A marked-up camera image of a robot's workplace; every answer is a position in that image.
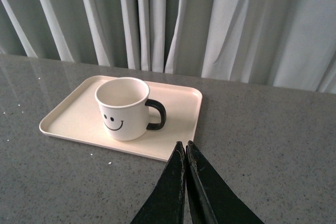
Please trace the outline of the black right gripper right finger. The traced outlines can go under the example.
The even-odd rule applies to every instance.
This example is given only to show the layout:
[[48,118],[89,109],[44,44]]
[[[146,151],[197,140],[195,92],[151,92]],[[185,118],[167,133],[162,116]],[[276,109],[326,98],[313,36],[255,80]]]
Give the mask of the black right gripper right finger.
[[224,182],[197,146],[186,146],[186,186],[192,223],[263,223]]

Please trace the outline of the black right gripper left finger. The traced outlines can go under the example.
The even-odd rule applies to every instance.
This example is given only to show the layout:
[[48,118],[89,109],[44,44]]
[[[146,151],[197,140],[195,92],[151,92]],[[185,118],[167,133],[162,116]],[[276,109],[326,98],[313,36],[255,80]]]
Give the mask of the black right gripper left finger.
[[132,223],[183,223],[186,157],[178,141],[152,193]]

